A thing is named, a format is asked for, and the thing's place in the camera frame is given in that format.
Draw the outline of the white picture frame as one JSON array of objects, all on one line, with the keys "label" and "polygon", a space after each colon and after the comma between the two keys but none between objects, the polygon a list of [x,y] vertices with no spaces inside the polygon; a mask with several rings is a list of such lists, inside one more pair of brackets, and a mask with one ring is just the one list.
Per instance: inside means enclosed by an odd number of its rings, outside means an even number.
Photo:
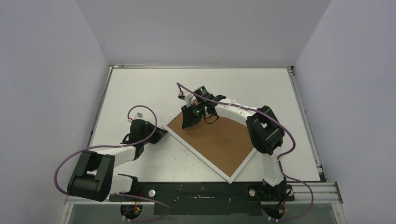
[{"label": "white picture frame", "polygon": [[162,143],[161,181],[252,182],[262,176],[262,162],[245,126],[226,118],[182,129],[181,100],[161,107],[162,128],[169,134]]}]

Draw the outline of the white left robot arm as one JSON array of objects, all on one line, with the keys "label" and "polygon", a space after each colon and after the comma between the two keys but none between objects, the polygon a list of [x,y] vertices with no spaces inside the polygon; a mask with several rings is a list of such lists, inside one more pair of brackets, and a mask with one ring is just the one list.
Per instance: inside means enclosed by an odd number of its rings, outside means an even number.
[{"label": "white left robot arm", "polygon": [[138,178],[117,174],[114,169],[137,160],[146,144],[157,144],[167,134],[149,121],[133,120],[120,147],[80,154],[67,186],[68,195],[102,202],[110,195],[121,194],[128,201],[135,200],[141,195]]}]

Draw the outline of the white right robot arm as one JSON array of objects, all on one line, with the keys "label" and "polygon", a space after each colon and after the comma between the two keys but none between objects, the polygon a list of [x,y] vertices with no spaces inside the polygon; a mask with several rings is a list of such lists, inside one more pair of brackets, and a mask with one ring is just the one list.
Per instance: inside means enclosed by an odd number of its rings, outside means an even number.
[{"label": "white right robot arm", "polygon": [[185,102],[182,110],[182,128],[190,128],[202,119],[227,118],[247,128],[253,147],[262,154],[265,174],[264,194],[269,200],[276,200],[283,193],[280,184],[286,182],[274,156],[276,148],[283,143],[285,131],[277,124],[277,118],[268,106],[248,107],[230,100],[226,96],[209,93],[204,86],[193,93],[179,90],[178,98]]}]

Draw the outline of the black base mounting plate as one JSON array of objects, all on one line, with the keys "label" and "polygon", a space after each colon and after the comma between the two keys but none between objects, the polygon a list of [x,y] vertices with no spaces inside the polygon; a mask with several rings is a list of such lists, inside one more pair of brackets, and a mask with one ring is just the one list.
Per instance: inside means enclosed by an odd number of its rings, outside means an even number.
[{"label": "black base mounting plate", "polygon": [[137,196],[169,205],[173,215],[231,215],[260,216],[261,203],[268,208],[281,208],[283,202],[293,202],[291,185],[280,191],[262,182],[141,182]]}]

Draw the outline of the aluminium table front rail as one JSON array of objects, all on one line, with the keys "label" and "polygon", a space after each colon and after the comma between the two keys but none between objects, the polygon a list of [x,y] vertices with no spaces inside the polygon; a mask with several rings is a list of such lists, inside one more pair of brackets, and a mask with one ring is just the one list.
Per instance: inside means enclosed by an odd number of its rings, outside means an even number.
[{"label": "aluminium table front rail", "polygon": [[[205,189],[200,190],[200,185],[204,185]],[[155,191],[153,200],[165,202],[160,199],[161,196],[170,196],[170,202],[176,202],[181,199],[225,199],[228,202],[243,199],[254,201],[254,197],[250,196],[249,191],[254,189],[256,192],[263,192],[264,186],[261,182],[235,182],[226,184],[224,182],[204,182],[204,183],[152,183],[153,187],[149,187],[149,182],[144,182],[145,189],[143,194],[149,195],[150,190]],[[314,203],[342,203],[338,185],[335,182],[308,182],[306,185],[300,182],[291,182],[294,200],[293,203],[310,203],[313,199]],[[80,197],[68,196],[65,204],[126,204],[133,205],[136,199],[129,197],[119,197],[118,195],[110,196],[102,202],[84,199]]]}]

